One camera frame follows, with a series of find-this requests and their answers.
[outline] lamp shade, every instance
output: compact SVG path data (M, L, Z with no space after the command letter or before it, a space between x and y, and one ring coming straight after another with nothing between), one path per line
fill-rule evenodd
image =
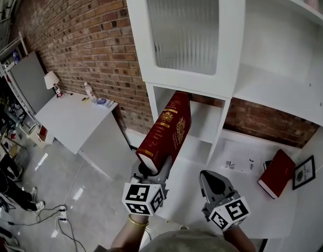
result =
M53 88L54 84L58 84L60 81L59 78L56 76L56 74L53 71L48 72L45 76L45 84L46 88L49 90Z

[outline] picture frame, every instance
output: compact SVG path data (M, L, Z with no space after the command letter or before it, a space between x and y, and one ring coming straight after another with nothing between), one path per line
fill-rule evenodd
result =
M312 155L300 165L296 166L293 175L293 190L315 179L315 163Z

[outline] electrical outlet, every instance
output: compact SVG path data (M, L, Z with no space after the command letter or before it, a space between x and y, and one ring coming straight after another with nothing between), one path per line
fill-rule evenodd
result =
M60 209L64 209L64 211L61 211L61 212L60 212L60 218L65 218L65 219L67 219L67 215L66 215L67 208L66 208L66 206L62 205L62 206L60 207Z

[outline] red notebook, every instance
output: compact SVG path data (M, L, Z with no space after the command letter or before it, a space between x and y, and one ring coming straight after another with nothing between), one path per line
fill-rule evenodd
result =
M153 174L158 173L169 155L174 163L190 126L189 96L186 92L176 91L137 149L136 155Z
M283 192L287 182L293 178L295 166L290 157L279 149L258 183L273 199L276 199Z

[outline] bracelet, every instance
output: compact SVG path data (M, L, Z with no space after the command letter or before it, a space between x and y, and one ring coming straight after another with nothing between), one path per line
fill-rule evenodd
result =
M131 218L131 215L129 215L129 221L130 221L131 223L133 223L134 225L139 226L139 227L146 227L147 225L149 225L149 222L147 222L147 223L138 223L138 222L134 221L134 220Z

